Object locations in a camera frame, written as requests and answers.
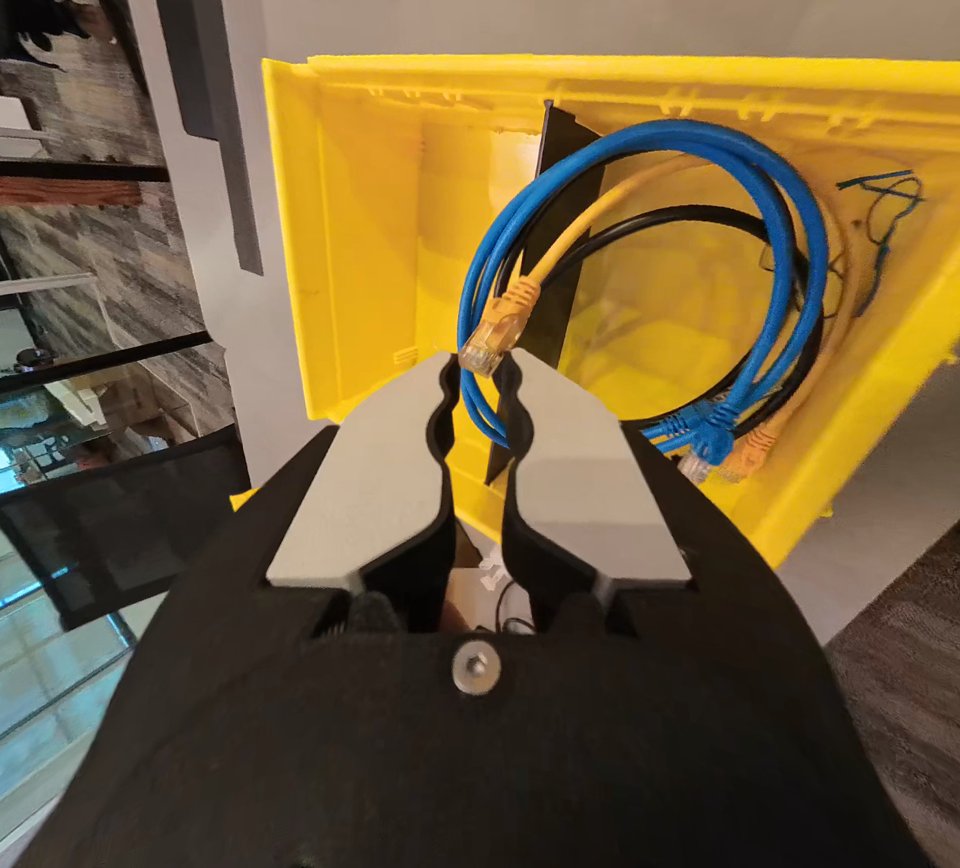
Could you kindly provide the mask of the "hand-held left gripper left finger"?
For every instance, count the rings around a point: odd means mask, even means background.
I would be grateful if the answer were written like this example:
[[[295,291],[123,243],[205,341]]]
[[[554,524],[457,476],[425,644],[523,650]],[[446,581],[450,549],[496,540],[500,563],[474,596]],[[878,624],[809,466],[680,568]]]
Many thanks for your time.
[[[330,446],[267,569],[271,586],[443,600],[456,550],[447,455],[460,398],[437,352],[365,398]]]

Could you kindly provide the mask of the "blue twist tie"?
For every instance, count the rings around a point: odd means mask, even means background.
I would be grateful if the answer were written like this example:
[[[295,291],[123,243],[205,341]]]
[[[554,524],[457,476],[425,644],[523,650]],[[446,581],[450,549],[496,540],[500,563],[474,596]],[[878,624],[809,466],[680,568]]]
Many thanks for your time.
[[[892,243],[899,227],[927,200],[924,194],[925,186],[913,169],[903,169],[847,178],[835,182],[834,187],[838,191],[858,189],[873,195],[867,210],[864,231],[875,253],[870,268],[870,287],[866,295],[860,299],[854,314],[855,319],[860,319],[870,308],[882,286]],[[902,205],[891,215],[882,231],[876,234],[873,227],[874,215],[880,205],[893,200],[902,202]]]

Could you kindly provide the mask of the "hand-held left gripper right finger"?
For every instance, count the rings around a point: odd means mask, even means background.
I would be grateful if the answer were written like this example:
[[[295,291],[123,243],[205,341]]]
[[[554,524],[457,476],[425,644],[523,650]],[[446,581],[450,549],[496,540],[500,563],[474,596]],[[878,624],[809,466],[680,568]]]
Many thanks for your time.
[[[618,417],[523,348],[497,377],[511,459],[501,547],[534,619],[553,620],[574,596],[606,614],[624,592],[691,588]]]

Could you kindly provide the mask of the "black bin divider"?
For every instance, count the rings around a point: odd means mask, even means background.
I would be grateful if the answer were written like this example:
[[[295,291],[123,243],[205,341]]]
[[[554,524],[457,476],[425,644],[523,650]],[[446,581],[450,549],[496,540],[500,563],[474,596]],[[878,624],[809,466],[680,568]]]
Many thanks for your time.
[[[546,102],[535,173],[544,174],[597,140],[598,134],[579,124],[573,114],[551,101]],[[558,192],[543,212],[534,217],[532,226],[521,239],[515,263],[522,274],[532,269],[564,230],[598,199],[604,173],[604,166],[583,173]],[[518,341],[520,348],[553,369],[559,367],[580,272],[580,268],[575,267],[571,279],[560,281],[555,290],[540,295]]]

